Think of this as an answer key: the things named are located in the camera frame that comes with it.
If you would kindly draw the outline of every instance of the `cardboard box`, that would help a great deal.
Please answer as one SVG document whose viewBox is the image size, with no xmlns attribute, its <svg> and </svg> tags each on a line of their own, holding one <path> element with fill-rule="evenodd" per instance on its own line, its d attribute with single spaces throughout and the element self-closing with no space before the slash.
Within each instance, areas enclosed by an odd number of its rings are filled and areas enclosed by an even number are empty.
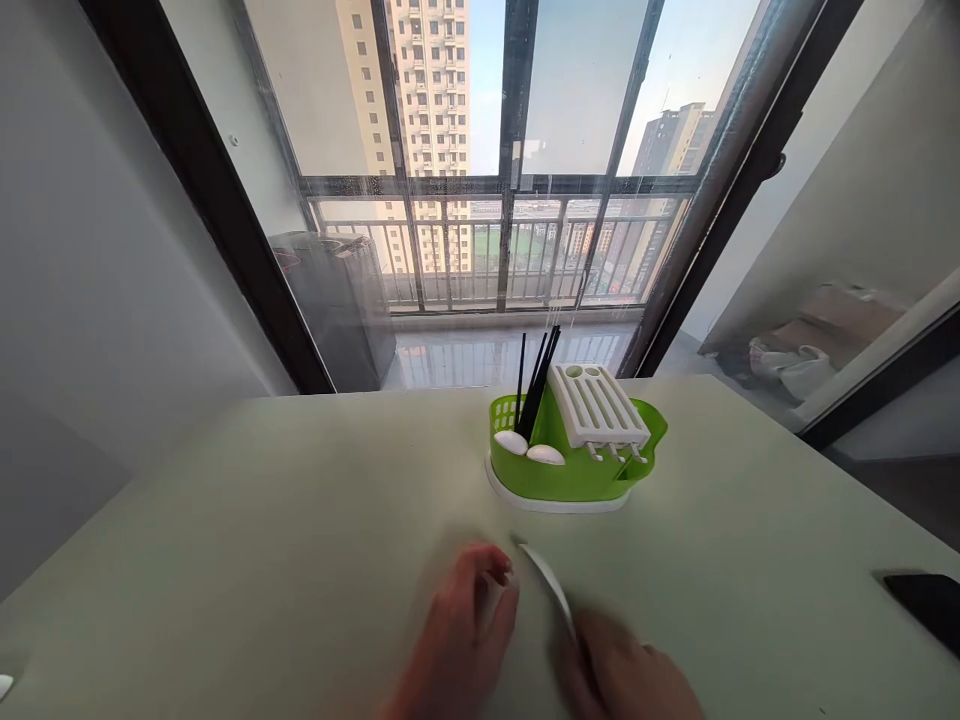
<svg viewBox="0 0 960 720">
<path fill-rule="evenodd" d="M 815 325 L 853 336 L 869 345 L 903 312 L 876 300 L 861 300 L 838 285 L 821 285 L 800 306 L 800 315 Z"/>
<path fill-rule="evenodd" d="M 846 366 L 869 344 L 857 338 L 840 335 L 818 327 L 803 319 L 792 320 L 769 333 L 773 346 L 784 351 L 797 352 L 801 345 L 812 345 L 830 356 L 830 364 L 837 370 Z"/>
</svg>

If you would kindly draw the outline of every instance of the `phone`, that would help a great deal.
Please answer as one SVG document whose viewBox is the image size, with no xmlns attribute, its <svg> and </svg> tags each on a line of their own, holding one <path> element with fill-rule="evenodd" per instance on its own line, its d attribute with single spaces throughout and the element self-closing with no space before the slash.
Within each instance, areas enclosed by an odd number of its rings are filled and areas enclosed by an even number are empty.
<svg viewBox="0 0 960 720">
<path fill-rule="evenodd" d="M 882 580 L 890 594 L 960 659 L 960 584 L 930 573 L 895 573 Z"/>
</svg>

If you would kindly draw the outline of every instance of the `table surface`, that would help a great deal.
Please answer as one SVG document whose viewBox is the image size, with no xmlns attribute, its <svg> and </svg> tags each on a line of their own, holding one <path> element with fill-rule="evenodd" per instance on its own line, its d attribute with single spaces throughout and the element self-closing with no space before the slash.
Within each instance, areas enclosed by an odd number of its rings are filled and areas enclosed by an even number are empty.
<svg viewBox="0 0 960 720">
<path fill-rule="evenodd" d="M 511 533 L 669 652 L 708 717 L 957 716 L 960 663 L 871 573 L 960 577 L 960 556 L 713 378 L 624 385 L 670 430 L 627 505 L 592 516 L 494 494 L 497 389 L 235 407 L 0 606 L 0 717 L 369 717 L 477 538 L 521 587 L 488 716 L 563 717 L 550 600 Z"/>
</svg>

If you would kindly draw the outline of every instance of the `sky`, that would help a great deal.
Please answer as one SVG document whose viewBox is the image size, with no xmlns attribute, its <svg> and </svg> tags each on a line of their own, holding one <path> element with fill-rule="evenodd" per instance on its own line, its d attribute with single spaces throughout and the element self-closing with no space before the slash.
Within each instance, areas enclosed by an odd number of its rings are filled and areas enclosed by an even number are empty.
<svg viewBox="0 0 960 720">
<path fill-rule="evenodd" d="M 646 123 L 665 109 L 720 98 L 759 0 L 666 0 L 619 174 Z M 524 172 L 603 173 L 636 52 L 642 0 L 542 0 Z M 470 3 L 471 175 L 498 172 L 503 0 Z"/>
</svg>

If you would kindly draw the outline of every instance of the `hand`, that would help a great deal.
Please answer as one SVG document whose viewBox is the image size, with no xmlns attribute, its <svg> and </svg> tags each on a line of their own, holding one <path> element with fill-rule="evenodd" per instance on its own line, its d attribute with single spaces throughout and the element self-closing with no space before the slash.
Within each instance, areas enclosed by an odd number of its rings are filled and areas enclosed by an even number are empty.
<svg viewBox="0 0 960 720">
<path fill-rule="evenodd" d="M 495 545 L 471 545 L 434 595 L 413 658 L 387 720 L 465 720 L 477 715 L 493 692 L 513 634 L 520 594 L 507 587 L 488 627 L 480 613 L 486 599 L 484 575 L 507 586 L 510 558 Z"/>
<path fill-rule="evenodd" d="M 580 650 L 568 642 L 561 682 L 580 720 L 703 720 L 690 683 L 670 657 L 640 645 L 596 611 L 574 619 Z"/>
</svg>

